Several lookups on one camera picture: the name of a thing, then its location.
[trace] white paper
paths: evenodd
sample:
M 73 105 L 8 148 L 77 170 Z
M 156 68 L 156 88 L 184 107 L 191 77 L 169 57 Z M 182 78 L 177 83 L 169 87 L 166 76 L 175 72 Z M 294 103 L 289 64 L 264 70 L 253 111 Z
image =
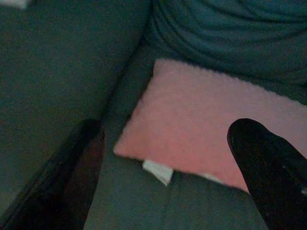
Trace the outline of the white paper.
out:
M 143 169 L 152 173 L 165 186 L 168 186 L 173 175 L 173 169 L 150 160 L 143 162 Z
M 19 9 L 26 9 L 31 0 L 0 0 L 1 5 L 13 6 Z

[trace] fuzzy pillow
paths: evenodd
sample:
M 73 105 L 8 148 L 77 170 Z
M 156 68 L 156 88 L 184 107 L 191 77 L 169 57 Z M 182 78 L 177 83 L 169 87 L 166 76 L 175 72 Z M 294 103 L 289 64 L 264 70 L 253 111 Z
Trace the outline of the fuzzy pillow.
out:
M 114 152 L 247 191 L 227 144 L 239 118 L 261 122 L 307 156 L 307 106 L 226 74 L 159 59 Z

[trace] pink pillow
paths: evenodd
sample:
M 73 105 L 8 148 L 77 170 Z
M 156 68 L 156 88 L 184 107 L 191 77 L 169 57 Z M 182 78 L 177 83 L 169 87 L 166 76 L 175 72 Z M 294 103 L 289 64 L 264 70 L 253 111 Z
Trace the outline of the pink pillow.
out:
M 230 125 L 247 117 L 307 156 L 307 107 L 299 102 L 174 60 L 157 60 L 153 73 L 114 148 L 117 155 L 210 174 L 247 191 L 226 138 Z

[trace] gray couch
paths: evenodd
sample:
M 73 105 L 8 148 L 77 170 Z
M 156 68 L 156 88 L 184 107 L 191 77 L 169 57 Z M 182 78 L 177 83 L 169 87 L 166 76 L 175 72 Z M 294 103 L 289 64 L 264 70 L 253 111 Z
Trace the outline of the gray couch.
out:
M 181 172 L 164 187 L 141 162 L 112 149 L 160 57 L 307 104 L 307 6 L 268 2 L 42 0 L 26 11 L 0 7 L 0 215 L 69 131 L 97 118 L 106 152 L 84 229 L 266 229 L 248 194 Z

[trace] black object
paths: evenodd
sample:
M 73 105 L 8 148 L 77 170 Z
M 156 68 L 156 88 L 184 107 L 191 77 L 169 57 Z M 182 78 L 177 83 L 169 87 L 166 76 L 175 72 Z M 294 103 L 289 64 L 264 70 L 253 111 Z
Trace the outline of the black object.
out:
M 269 229 L 306 230 L 307 159 L 287 140 L 247 118 L 230 126 L 227 140 Z
M 100 121 L 82 122 L 0 218 L 0 230 L 81 230 L 94 197 L 103 151 L 85 151 Z

